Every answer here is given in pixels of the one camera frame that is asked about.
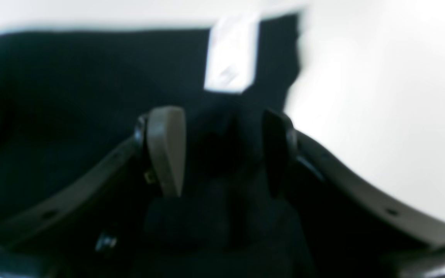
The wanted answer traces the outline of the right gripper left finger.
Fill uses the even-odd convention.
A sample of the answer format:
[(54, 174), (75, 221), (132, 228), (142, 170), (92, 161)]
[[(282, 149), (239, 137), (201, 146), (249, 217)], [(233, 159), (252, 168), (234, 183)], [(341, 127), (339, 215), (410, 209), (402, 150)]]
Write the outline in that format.
[(132, 136), (122, 141), (81, 178), (43, 202), (0, 222), (0, 240), (25, 240), (61, 219), (76, 216), (92, 203), (107, 183), (132, 158), (148, 157), (148, 181), (157, 181), (164, 197), (180, 197), (183, 190), (187, 124), (184, 109), (164, 106), (140, 116)]

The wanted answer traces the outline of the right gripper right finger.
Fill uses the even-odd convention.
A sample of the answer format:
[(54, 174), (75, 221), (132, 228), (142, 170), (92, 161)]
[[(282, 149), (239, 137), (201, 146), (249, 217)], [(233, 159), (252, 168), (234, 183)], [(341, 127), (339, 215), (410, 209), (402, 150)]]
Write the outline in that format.
[(428, 245), (445, 246), (445, 221), (406, 205), (369, 184), (327, 148), (293, 127), (284, 113), (265, 110), (262, 139), (270, 193), (291, 188), (291, 172), (299, 166), (321, 182), (335, 185), (367, 211)]

